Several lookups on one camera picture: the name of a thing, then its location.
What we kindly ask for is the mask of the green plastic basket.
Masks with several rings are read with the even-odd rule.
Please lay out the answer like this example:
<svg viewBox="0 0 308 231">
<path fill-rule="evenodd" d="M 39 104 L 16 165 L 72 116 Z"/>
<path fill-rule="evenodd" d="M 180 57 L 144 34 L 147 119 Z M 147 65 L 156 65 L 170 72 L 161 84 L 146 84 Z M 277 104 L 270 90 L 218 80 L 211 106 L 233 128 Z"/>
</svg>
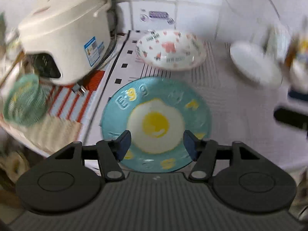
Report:
<svg viewBox="0 0 308 231">
<path fill-rule="evenodd" d="M 48 95 L 36 74 L 22 76 L 10 90 L 4 103 L 5 121 L 19 126 L 31 126 L 47 111 Z"/>
</svg>

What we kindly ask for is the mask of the red striped cloth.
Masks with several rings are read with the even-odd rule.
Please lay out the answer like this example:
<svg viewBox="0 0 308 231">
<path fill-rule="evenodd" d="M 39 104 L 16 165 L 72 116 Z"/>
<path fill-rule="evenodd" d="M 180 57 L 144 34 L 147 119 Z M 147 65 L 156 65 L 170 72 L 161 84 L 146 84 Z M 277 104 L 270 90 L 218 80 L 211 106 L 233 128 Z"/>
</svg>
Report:
<svg viewBox="0 0 308 231">
<path fill-rule="evenodd" d="M 84 82 L 86 89 L 84 95 L 74 93 L 71 86 L 44 85 L 43 88 L 47 93 L 48 101 L 51 103 L 48 113 L 60 119 L 83 123 L 104 73 L 102 70 L 95 71 Z"/>
</svg>

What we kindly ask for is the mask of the blue fried egg plate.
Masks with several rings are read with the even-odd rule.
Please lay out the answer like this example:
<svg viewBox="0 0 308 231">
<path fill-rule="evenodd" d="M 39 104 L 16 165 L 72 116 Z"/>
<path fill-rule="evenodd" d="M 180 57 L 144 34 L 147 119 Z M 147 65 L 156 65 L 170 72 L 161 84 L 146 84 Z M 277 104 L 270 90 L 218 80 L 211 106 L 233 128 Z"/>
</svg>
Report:
<svg viewBox="0 0 308 231">
<path fill-rule="evenodd" d="M 183 144 L 185 130 L 198 139 L 211 132 L 205 100 L 178 80 L 147 77 L 120 88 L 101 118 L 103 139 L 114 140 L 129 130 L 131 146 L 121 164 L 132 171 L 167 173 L 192 162 Z"/>
</svg>

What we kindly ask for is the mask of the striped table mat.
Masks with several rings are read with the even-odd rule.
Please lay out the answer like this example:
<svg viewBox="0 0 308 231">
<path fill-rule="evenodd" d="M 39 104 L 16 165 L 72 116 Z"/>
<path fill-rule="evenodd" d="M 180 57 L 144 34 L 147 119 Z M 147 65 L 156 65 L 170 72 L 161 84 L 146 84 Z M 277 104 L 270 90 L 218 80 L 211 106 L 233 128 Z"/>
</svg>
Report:
<svg viewBox="0 0 308 231">
<path fill-rule="evenodd" d="M 130 81 L 158 76 L 183 80 L 205 99 L 212 115 L 210 136 L 220 144 L 242 141 L 287 171 L 307 166 L 306 132 L 274 119 L 279 106 L 307 113 L 306 102 L 288 96 L 286 81 L 278 88 L 252 85 L 235 69 L 229 44 L 216 42 L 206 44 L 207 59 L 195 69 L 158 70 L 136 55 L 136 42 L 143 35 L 130 31 L 120 39 L 119 55 L 109 64 L 87 114 L 88 126 L 81 137 L 85 144 L 101 140 L 100 120 L 109 97 Z"/>
</svg>

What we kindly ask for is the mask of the white rice cooker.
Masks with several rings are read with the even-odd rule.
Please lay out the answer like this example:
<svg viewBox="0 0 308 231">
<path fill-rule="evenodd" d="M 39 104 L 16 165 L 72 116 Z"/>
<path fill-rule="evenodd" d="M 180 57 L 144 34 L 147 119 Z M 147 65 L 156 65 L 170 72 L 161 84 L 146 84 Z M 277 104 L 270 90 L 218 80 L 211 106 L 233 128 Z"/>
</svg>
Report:
<svg viewBox="0 0 308 231">
<path fill-rule="evenodd" d="M 39 0 L 18 25 L 19 39 L 38 75 L 55 85 L 82 80 L 111 43 L 111 0 Z"/>
</svg>

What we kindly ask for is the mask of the pink rabbit carrot plate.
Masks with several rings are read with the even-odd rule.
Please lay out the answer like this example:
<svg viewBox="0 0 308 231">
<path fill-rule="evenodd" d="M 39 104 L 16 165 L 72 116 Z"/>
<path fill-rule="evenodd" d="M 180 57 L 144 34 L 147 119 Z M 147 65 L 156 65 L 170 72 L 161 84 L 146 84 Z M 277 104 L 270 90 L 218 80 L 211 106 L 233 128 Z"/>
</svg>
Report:
<svg viewBox="0 0 308 231">
<path fill-rule="evenodd" d="M 207 57 L 201 38 L 178 30 L 151 31 L 137 41 L 136 54 L 147 65 L 169 71 L 193 69 Z"/>
</svg>

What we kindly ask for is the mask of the blue wall sticker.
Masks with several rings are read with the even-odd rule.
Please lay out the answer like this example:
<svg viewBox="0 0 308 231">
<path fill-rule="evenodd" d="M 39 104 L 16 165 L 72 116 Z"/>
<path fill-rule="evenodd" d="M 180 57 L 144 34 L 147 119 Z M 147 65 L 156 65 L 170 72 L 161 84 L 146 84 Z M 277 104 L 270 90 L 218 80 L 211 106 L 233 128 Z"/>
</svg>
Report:
<svg viewBox="0 0 308 231">
<path fill-rule="evenodd" d="M 170 17 L 170 15 L 167 12 L 161 12 L 161 11 L 153 11 L 149 10 L 148 12 L 145 10 L 142 10 L 142 13 L 139 16 L 140 21 L 147 22 L 150 20 L 163 20 L 166 21 L 167 24 L 174 24 L 174 19 Z"/>
</svg>

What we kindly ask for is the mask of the yellow label oil bottle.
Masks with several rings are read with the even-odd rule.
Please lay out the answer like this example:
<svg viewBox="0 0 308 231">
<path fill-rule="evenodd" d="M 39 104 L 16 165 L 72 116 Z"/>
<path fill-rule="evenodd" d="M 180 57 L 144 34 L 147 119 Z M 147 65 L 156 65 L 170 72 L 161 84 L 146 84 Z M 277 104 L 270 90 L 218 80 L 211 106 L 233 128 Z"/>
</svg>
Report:
<svg viewBox="0 0 308 231">
<path fill-rule="evenodd" d="M 294 50 L 289 69 L 290 82 L 297 91 L 307 93 L 307 16 L 303 19 Z"/>
</svg>

